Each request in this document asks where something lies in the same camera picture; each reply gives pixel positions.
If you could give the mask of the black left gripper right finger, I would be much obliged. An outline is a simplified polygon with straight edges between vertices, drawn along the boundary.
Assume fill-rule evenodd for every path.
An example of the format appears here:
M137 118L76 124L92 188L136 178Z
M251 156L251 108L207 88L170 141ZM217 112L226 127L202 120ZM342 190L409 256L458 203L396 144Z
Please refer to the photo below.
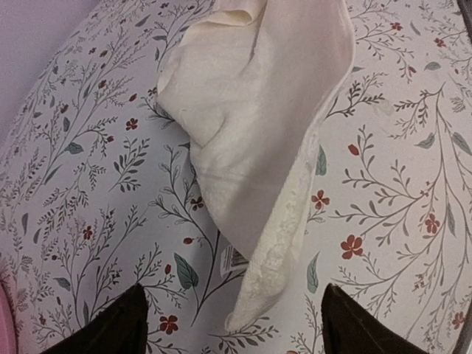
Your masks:
M327 354L426 354L334 284L322 297L322 337Z

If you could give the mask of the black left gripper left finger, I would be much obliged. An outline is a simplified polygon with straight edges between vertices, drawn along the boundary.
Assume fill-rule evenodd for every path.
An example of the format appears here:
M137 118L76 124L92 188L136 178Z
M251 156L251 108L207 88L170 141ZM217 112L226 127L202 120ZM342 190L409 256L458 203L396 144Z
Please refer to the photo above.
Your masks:
M147 340L148 303L144 288L135 284L88 325L45 353L145 353Z

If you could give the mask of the cream cloth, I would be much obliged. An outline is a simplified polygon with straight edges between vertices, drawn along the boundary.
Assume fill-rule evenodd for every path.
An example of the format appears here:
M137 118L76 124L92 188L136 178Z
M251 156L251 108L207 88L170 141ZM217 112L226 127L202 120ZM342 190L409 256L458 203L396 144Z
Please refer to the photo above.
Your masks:
M354 56L343 1L217 1L160 75L158 104L190 137L206 208L249 262L228 331L265 313L291 278L320 126Z

